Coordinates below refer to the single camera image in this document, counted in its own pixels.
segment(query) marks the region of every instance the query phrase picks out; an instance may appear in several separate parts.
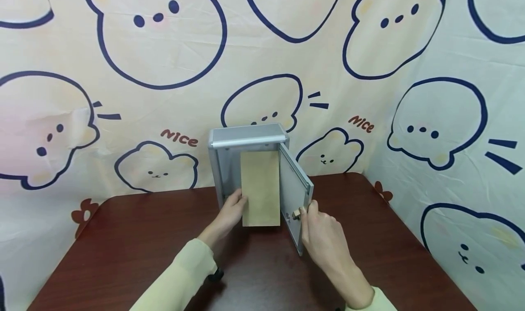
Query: brown table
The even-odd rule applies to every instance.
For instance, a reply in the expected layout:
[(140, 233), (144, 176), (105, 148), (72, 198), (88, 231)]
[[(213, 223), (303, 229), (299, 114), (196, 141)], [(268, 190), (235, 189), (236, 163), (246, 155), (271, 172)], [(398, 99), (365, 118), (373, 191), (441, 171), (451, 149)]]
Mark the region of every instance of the brown table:
[[(341, 222), (353, 259), (399, 311), (475, 310), (362, 175), (312, 181), (320, 210)], [(214, 188), (111, 198), (30, 310), (128, 310), (217, 212)], [(307, 253), (297, 255), (284, 225), (235, 228), (216, 260), (222, 283), (206, 282), (186, 310), (333, 311), (344, 304)]]

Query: yellow sleeve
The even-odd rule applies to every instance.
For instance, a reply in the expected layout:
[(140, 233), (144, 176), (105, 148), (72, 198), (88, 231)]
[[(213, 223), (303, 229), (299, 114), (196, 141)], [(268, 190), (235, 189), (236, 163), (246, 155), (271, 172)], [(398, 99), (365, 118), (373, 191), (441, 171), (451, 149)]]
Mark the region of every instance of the yellow sleeve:
[[(394, 307), (392, 303), (388, 300), (388, 298), (385, 296), (383, 291), (381, 291), (377, 287), (374, 288), (374, 299), (372, 300), (372, 304), (370, 304), (370, 307), (361, 309), (360, 311), (397, 311), (397, 309)], [(345, 311), (356, 311), (349, 307), (346, 307)]]
[(192, 239), (130, 311), (183, 311), (206, 277), (216, 270), (208, 245)]

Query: silver metal box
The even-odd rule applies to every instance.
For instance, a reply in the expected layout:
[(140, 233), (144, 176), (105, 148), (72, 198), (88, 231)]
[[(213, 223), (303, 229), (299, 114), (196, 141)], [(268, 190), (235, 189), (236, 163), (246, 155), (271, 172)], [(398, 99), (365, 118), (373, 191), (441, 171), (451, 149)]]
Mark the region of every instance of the silver metal box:
[(290, 138), (279, 123), (238, 126), (210, 131), (208, 151), (219, 208), (226, 198), (241, 187), (241, 152), (279, 151), (279, 184), (281, 214), (299, 255), (303, 254), (301, 223), (292, 213), (307, 207), (314, 184), (288, 150)]

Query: box door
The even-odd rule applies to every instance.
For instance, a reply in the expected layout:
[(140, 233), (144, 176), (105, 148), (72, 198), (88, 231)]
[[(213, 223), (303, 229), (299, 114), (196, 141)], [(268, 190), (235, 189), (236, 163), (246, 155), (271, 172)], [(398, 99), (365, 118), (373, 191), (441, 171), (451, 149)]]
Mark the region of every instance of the box door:
[(291, 155), (286, 145), (279, 145), (279, 181), (281, 214), (299, 255), (303, 255), (301, 241), (301, 220), (294, 220), (292, 214), (301, 206), (307, 207), (314, 192), (314, 184)]

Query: cartoon backdrop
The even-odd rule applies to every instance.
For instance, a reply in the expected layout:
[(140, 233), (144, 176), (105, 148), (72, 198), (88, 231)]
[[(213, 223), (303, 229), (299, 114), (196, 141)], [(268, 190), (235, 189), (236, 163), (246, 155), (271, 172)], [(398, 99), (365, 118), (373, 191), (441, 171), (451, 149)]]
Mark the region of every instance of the cartoon backdrop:
[(265, 122), (364, 171), (480, 310), (524, 303), (521, 0), (0, 3), (0, 309), (104, 200), (211, 186), (208, 131)]

